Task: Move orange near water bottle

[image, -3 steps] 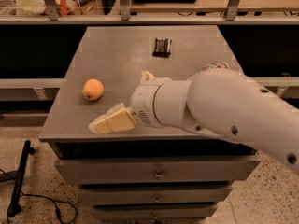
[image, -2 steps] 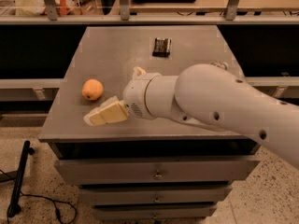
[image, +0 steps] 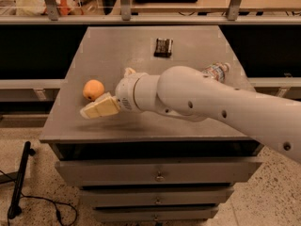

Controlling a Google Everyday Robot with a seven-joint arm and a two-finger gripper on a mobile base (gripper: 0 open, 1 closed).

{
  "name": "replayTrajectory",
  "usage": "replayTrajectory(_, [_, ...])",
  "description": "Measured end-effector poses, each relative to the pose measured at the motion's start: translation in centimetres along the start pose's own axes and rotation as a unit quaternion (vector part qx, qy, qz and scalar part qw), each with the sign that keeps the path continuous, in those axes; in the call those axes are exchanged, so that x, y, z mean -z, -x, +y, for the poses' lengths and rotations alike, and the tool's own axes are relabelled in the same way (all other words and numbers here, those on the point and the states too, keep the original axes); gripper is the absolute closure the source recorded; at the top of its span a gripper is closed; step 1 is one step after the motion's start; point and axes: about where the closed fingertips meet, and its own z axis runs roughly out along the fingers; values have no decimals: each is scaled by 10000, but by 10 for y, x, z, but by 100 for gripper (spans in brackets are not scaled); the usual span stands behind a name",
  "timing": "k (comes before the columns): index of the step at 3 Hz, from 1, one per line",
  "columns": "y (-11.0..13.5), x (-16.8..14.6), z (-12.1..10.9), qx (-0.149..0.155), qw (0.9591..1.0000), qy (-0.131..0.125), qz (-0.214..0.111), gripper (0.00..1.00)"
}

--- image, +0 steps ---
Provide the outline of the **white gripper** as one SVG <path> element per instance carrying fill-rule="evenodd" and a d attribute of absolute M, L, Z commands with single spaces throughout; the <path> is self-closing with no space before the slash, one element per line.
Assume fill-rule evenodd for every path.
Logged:
<path fill-rule="evenodd" d="M 120 109 L 124 112 L 140 112 L 135 102 L 135 86 L 146 73 L 136 73 L 133 68 L 125 69 L 124 77 L 119 81 L 115 89 L 115 96 L 106 92 L 94 102 L 87 104 L 80 110 L 85 119 L 95 119 L 116 115 Z"/>

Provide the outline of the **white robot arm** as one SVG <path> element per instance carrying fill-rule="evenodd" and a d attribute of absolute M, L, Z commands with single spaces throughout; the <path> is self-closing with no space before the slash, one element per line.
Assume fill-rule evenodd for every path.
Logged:
<path fill-rule="evenodd" d="M 114 94 L 102 94 L 81 115 L 94 119 L 121 111 L 186 121 L 214 119 L 301 162 L 300 102 L 236 89 L 189 67 L 171 67 L 160 75 L 128 71 Z"/>

